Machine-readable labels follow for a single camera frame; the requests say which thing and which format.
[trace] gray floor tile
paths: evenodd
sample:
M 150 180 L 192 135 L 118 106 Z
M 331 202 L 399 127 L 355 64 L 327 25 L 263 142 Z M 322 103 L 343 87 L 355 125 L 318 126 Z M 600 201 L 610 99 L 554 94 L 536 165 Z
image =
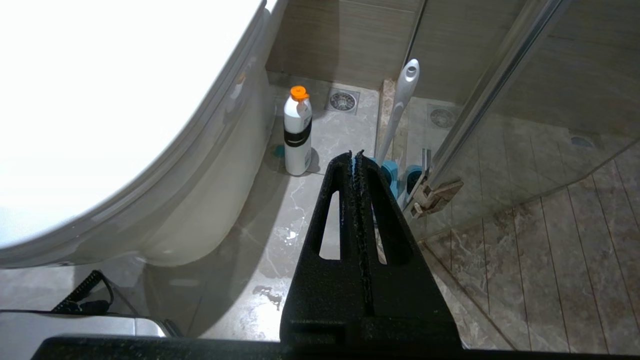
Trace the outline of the gray floor tile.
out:
M 514 350 L 498 328 L 484 316 L 480 307 L 469 299 L 451 273 L 425 247 L 422 248 L 422 256 L 456 321 L 460 338 L 465 346 Z
M 569 186 L 575 221 L 610 354 L 640 354 L 640 332 L 592 177 Z
M 540 200 L 515 208 L 531 350 L 568 352 L 563 314 Z
M 513 212 L 501 211 L 483 223 L 489 315 L 516 349 L 530 350 Z
M 461 156 L 452 165 L 452 175 L 458 176 L 464 185 L 451 200 L 454 225 L 475 220 L 484 215 L 480 160 L 477 139 L 472 138 L 461 150 Z
M 489 310 L 482 221 L 451 231 L 451 273 L 483 311 Z
M 636 222 L 640 223 L 640 142 L 618 155 L 616 164 Z
M 504 145 L 514 203 L 540 193 L 530 133 L 526 121 L 509 119 L 504 123 Z
M 606 354 L 600 317 L 582 254 L 569 193 L 542 198 L 564 323 L 571 352 Z
M 640 322 L 640 231 L 631 210 L 626 191 L 610 161 L 593 174 L 602 211 L 607 221 L 631 305 Z
M 483 207 L 493 212 L 511 205 L 509 190 L 509 167 L 504 146 L 502 121 L 496 115 L 486 119 L 478 135 L 480 178 Z
M 424 243 L 447 269 L 451 270 L 451 231 L 427 238 Z
M 531 146 L 541 192 L 547 192 L 566 184 L 560 148 L 551 133 L 555 128 L 540 124 L 531 126 Z

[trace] drain cover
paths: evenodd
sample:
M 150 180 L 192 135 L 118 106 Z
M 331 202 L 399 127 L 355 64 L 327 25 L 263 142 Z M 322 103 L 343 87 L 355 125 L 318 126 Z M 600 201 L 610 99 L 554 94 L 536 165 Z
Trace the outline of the drain cover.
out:
M 349 111 L 355 106 L 356 99 L 346 92 L 337 92 L 331 95 L 329 103 L 331 103 L 331 106 L 336 110 Z
M 431 118 L 431 122 L 436 124 L 438 127 L 448 128 L 453 126 L 453 113 L 449 110 L 445 109 L 435 109 L 429 115 Z

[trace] beige wall tile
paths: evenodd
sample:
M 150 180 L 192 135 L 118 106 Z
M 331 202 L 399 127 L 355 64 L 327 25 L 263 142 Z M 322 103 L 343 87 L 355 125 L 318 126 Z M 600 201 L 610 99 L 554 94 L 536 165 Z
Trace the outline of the beige wall tile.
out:
M 351 1 L 292 0 L 267 68 L 378 89 L 399 74 L 414 21 L 413 12 Z
M 407 12 L 418 12 L 422 0 L 345 0 L 352 3 L 360 3 L 364 5 L 380 6 L 382 8 L 391 8 L 396 10 L 404 10 Z
M 523 3 L 429 0 L 411 53 L 421 71 L 415 96 L 463 103 Z

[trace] floor grout line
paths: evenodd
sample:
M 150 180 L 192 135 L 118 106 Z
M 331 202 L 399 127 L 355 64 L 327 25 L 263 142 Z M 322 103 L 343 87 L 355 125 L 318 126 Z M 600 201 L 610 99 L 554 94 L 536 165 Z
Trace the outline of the floor grout line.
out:
M 533 156 L 533 166 L 536 168 L 536 180 L 538 180 L 538 188 L 536 193 L 540 193 L 540 173 L 538 172 L 538 162 L 536 161 L 536 152 L 533 150 L 533 139 L 529 135 L 529 144 L 531 145 L 531 155 Z
M 562 307 L 562 296 L 560 296 L 560 285 L 558 285 L 558 276 L 556 274 L 556 263 L 554 261 L 554 253 L 551 251 L 551 240 L 549 240 L 549 229 L 547 227 L 547 217 L 545 216 L 545 207 L 542 204 L 542 197 L 540 197 L 540 208 L 542 209 L 542 220 L 545 223 L 545 234 L 547 234 L 547 244 L 549 245 L 549 256 L 551 257 L 551 267 L 554 271 L 554 279 L 556 280 L 556 291 L 558 294 L 558 301 L 560 302 L 560 313 L 562 314 L 562 324 L 564 326 L 564 336 L 566 337 L 566 346 L 571 352 L 571 343 L 569 342 L 569 332 L 566 330 L 566 320 L 564 319 L 564 310 Z
M 484 239 L 484 218 L 480 219 L 482 223 L 482 246 L 484 250 L 484 278 L 486 279 L 486 312 L 491 315 L 491 301 L 489 300 L 489 271 L 486 265 L 486 241 Z
M 529 338 L 529 350 L 531 350 L 531 330 L 529 328 L 529 313 L 527 312 L 527 299 L 524 296 L 524 281 L 522 277 L 522 264 L 520 263 L 520 246 L 518 245 L 518 228 L 516 227 L 515 208 L 511 209 L 511 218 L 513 220 L 513 237 L 516 240 L 516 251 L 518 252 L 518 268 L 520 269 L 520 289 L 522 290 L 522 305 L 524 306 L 524 320 L 527 322 L 527 337 Z
M 562 157 L 562 150 L 560 150 L 560 143 L 556 142 L 556 146 L 558 148 L 558 155 L 560 155 L 560 163 L 562 164 L 562 172 L 564 174 L 564 181 L 567 181 L 567 176 L 566 176 L 566 169 L 565 169 L 565 164 L 564 164 L 564 159 Z
M 610 354 L 609 344 L 607 343 L 607 336 L 604 334 L 604 325 L 602 324 L 602 316 L 600 316 L 600 308 L 598 307 L 598 301 L 596 299 L 596 291 L 593 288 L 593 281 L 591 280 L 591 272 L 589 271 L 589 265 L 587 263 L 587 256 L 584 254 L 584 246 L 582 244 L 582 236 L 578 230 L 578 219 L 575 218 L 575 210 L 573 208 L 573 200 L 571 199 L 571 191 L 569 187 L 566 188 L 567 195 L 569 196 L 569 204 L 571 204 L 571 213 L 573 214 L 573 221 L 575 222 L 575 231 L 578 234 L 578 240 L 580 241 L 580 249 L 582 250 L 582 258 L 584 260 L 584 266 L 587 268 L 587 277 L 589 278 L 589 285 L 591 285 L 591 294 L 593 301 L 596 304 L 596 312 L 598 313 L 598 321 L 600 322 L 600 329 L 602 330 L 602 337 L 604 339 L 604 345 L 607 347 L 607 353 Z
M 636 321 L 636 327 L 638 331 L 640 331 L 640 325 L 638 324 L 636 310 L 634 309 L 634 303 L 631 301 L 631 294 L 629 294 L 629 288 L 627 287 L 627 280 L 625 279 L 625 274 L 622 272 L 622 265 L 620 265 L 620 259 L 618 258 L 618 250 L 616 250 L 616 244 L 613 241 L 613 235 L 611 234 L 611 228 L 609 227 L 609 222 L 607 221 L 607 214 L 604 212 L 604 208 L 602 207 L 602 200 L 600 199 L 600 192 L 598 191 L 598 185 L 596 184 L 595 178 L 591 175 L 591 180 L 593 181 L 593 187 L 596 190 L 596 196 L 598 197 L 598 203 L 600 203 L 600 211 L 602 212 L 602 216 L 604 217 L 604 222 L 607 225 L 607 231 L 609 232 L 609 241 L 611 241 L 611 247 L 613 248 L 613 254 L 616 256 L 616 261 L 618 262 L 618 268 L 620 269 L 620 276 L 622 276 L 622 283 L 625 285 L 625 291 L 627 292 L 627 298 L 629 300 L 629 305 L 631 306 L 631 312 L 634 314 L 634 320 Z
M 459 282 L 459 280 L 456 278 L 456 276 L 453 274 L 452 270 L 447 269 L 446 266 L 444 266 L 444 264 L 442 263 L 442 261 L 438 258 L 438 256 L 436 256 L 436 254 L 433 252 L 433 250 L 429 247 L 429 245 L 427 245 L 427 243 L 424 243 L 424 247 L 425 249 L 427 249 L 429 251 L 429 253 L 431 254 L 431 256 L 433 256 L 433 258 L 440 263 L 440 265 L 443 268 L 444 273 L 449 276 L 452 280 L 453 283 L 457 286 L 457 291 L 462 292 L 462 294 L 464 296 L 466 296 L 467 300 L 469 302 L 471 302 L 473 304 L 473 306 L 475 306 L 475 310 L 480 312 L 480 316 L 483 316 L 491 325 L 493 325 L 493 328 L 497 331 L 497 333 L 502 337 L 502 339 L 511 347 L 511 349 L 516 350 L 515 345 L 511 342 L 511 340 L 506 336 L 506 334 L 503 333 L 502 329 L 500 329 L 500 327 L 493 321 L 493 319 L 491 319 L 491 317 L 482 309 L 482 307 L 480 306 L 480 304 L 478 304 L 478 302 L 471 296 L 471 294 L 469 292 L 467 292 L 467 290 L 465 289 L 465 287 Z M 458 302 L 461 303 L 460 299 L 453 294 L 454 297 L 456 297 L 456 300 L 458 300 Z M 467 309 L 466 306 L 464 306 L 461 303 L 462 307 L 465 309 L 465 311 L 467 313 L 470 312 L 469 309 Z
M 631 214 L 634 216 L 634 221 L 636 222 L 636 227 L 640 231 L 640 225 L 638 224 L 638 219 L 636 217 L 636 212 L 634 211 L 634 207 L 631 206 L 631 200 L 629 199 L 629 192 L 627 191 L 627 187 L 625 186 L 625 181 L 622 180 L 622 175 L 620 175 L 620 168 L 618 167 L 618 162 L 613 159 L 613 164 L 616 166 L 616 171 L 618 173 L 618 179 L 620 179 L 620 183 L 622 184 L 622 188 L 625 190 L 625 195 L 627 196 L 627 204 L 629 204 L 629 208 L 631 209 Z

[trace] floor drain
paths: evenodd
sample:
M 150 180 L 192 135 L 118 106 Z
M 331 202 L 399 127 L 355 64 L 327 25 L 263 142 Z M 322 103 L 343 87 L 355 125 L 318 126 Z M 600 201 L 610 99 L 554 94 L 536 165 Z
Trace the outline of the floor drain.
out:
M 331 103 L 331 106 L 336 110 L 349 111 L 356 106 L 356 99 L 346 92 L 337 92 L 331 95 L 329 103 Z
M 571 138 L 571 143 L 574 144 L 574 145 L 578 145 L 578 146 L 593 147 L 593 144 L 589 140 L 587 140 L 587 139 L 585 139 L 585 138 L 583 138 L 581 136 L 572 137 Z
M 346 89 L 330 88 L 324 108 L 348 115 L 356 115 L 360 92 Z
M 436 124 L 438 127 L 447 129 L 453 126 L 453 113 L 449 110 L 435 109 L 431 112 L 429 117 L 431 118 L 431 122 Z

